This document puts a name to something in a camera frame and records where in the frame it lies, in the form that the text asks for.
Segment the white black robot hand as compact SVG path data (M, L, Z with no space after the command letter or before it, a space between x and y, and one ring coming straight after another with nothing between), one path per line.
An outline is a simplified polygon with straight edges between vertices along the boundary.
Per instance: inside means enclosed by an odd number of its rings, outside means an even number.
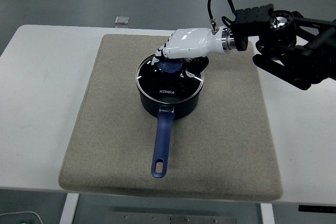
M232 47L228 44L229 31L221 26L213 32L209 28L178 29L153 56L151 65L164 72L177 72L193 78L208 66L210 53L225 54Z

